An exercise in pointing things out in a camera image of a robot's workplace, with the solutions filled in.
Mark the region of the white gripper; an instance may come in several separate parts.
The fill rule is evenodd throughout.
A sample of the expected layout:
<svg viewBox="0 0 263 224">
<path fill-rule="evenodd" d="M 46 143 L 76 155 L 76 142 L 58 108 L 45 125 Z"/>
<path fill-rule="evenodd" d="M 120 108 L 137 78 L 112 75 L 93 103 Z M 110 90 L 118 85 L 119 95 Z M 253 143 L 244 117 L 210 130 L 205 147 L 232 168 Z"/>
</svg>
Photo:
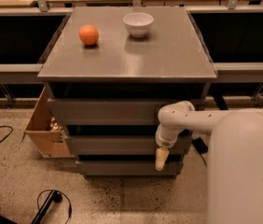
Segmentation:
<svg viewBox="0 0 263 224">
<path fill-rule="evenodd" d="M 156 149 L 155 169 L 162 171 L 170 151 L 177 141 L 178 132 L 160 124 L 155 134 L 155 140 L 159 148 Z"/>
</svg>

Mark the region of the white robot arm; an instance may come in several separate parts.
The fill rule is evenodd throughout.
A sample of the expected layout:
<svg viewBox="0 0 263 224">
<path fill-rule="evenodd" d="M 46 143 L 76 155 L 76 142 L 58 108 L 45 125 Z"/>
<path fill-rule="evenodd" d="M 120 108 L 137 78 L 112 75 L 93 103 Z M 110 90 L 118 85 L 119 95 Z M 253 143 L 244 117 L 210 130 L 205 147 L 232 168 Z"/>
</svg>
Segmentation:
<svg viewBox="0 0 263 224">
<path fill-rule="evenodd" d="M 263 109 L 197 111 L 179 102 L 162 107 L 158 119 L 158 171 L 182 131 L 210 135 L 206 223 L 263 224 Z"/>
</svg>

